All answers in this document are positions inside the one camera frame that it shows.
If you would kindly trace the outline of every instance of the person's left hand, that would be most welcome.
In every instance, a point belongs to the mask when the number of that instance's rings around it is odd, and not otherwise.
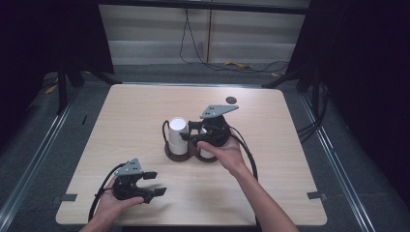
[[[127,200],[117,200],[112,194],[112,186],[116,177],[113,177],[105,187],[106,191],[102,194],[99,207],[94,217],[81,231],[105,231],[114,223],[121,213],[129,207],[141,204],[144,198],[137,196]]]

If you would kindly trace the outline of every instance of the wooden table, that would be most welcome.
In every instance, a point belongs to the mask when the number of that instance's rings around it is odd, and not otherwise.
[[[138,158],[155,180],[140,180],[142,188],[167,187],[165,196],[126,210],[119,225],[253,225],[253,211],[236,180],[218,161],[196,157],[184,162],[164,153],[161,126],[183,117],[200,121],[209,104],[227,104],[235,97],[239,109],[225,114],[228,124],[245,138],[256,161],[259,182],[299,225],[322,225],[327,217],[283,94],[279,90],[240,87],[114,85],[73,175],[56,220],[85,224],[94,194],[117,164]]]

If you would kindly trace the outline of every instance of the white wall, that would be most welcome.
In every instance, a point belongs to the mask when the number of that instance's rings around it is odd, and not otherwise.
[[[307,7],[309,1],[236,0],[235,3]],[[114,65],[183,62],[180,47],[185,10],[106,5],[100,5],[100,10]],[[290,59],[304,16],[189,10],[189,19],[196,47],[204,60],[268,63]],[[182,55],[188,61],[198,60],[188,28]]]

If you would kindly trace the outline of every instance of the white cup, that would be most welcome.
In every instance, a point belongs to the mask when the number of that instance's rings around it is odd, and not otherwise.
[[[180,133],[188,132],[187,121],[175,117],[169,121],[169,150],[175,155],[183,155],[188,151],[188,141],[182,139]]]
[[[199,155],[201,157],[205,158],[205,159],[210,159],[210,158],[213,158],[215,156],[214,154],[212,154],[210,152],[207,152],[207,151],[205,151],[203,149],[200,149],[200,148],[199,148]]]

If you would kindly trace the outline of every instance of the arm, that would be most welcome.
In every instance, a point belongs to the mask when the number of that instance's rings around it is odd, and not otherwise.
[[[103,193],[94,217],[80,230],[81,232],[108,231],[109,227],[125,209],[141,204],[144,201],[144,199],[139,196],[123,201],[117,200],[117,198],[112,195],[112,190],[110,189],[114,185],[114,182],[115,178],[112,178],[106,186],[106,189],[108,190]]]
[[[207,142],[200,141],[198,147],[214,154],[222,166],[235,177],[263,231],[298,231],[286,212],[254,179],[244,162],[239,143],[235,139],[230,137],[222,147],[214,147]]]

